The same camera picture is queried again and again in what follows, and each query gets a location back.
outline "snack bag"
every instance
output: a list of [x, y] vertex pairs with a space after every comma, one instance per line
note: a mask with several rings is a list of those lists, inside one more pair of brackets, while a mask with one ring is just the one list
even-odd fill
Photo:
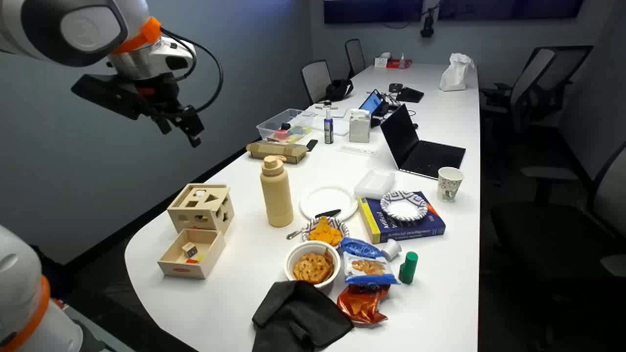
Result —
[[359, 239], [341, 241], [345, 253], [345, 275], [349, 286], [392, 286], [398, 284], [384, 253]]
[[339, 298], [337, 308], [353, 320], [355, 325], [379, 325], [388, 316], [379, 306], [390, 296], [390, 286], [349, 286]]

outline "blue package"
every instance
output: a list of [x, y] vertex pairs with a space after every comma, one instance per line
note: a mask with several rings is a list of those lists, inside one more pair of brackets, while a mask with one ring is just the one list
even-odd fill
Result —
[[345, 277], [349, 286], [392, 286], [398, 284], [384, 253], [359, 239], [343, 239]]

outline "laptop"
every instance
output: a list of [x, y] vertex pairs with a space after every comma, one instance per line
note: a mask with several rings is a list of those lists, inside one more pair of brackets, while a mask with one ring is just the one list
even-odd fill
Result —
[[467, 149], [420, 142], [408, 106], [396, 110], [396, 114], [382, 124], [382, 130], [396, 159], [396, 165], [402, 171], [437, 179], [439, 169], [459, 169], [463, 167], [463, 161], [467, 157]]
[[371, 93], [367, 103], [361, 104], [359, 110], [371, 112], [371, 116], [373, 116], [371, 126], [375, 128], [375, 126], [380, 126], [380, 120], [377, 120], [375, 116], [386, 116], [390, 112], [390, 104], [386, 103], [386, 99], [379, 91], [375, 91], [375, 93]]

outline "robotic arm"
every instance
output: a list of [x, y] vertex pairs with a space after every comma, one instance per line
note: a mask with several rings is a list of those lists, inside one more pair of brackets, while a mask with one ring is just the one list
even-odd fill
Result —
[[150, 116], [163, 134], [177, 126], [201, 146], [204, 126], [179, 103], [173, 75], [197, 65], [197, 50], [165, 38], [146, 0], [0, 0], [0, 52], [67, 67], [109, 58], [118, 75], [85, 75], [75, 95], [130, 120]]

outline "wooden cube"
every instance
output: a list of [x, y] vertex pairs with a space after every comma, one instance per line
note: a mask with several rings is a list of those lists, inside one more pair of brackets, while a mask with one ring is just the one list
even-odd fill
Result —
[[199, 247], [195, 243], [187, 243], [183, 245], [183, 253], [185, 257], [195, 259], [199, 255]]
[[189, 185], [171, 204], [177, 232], [216, 230], [226, 234], [236, 218], [230, 189], [224, 185]]

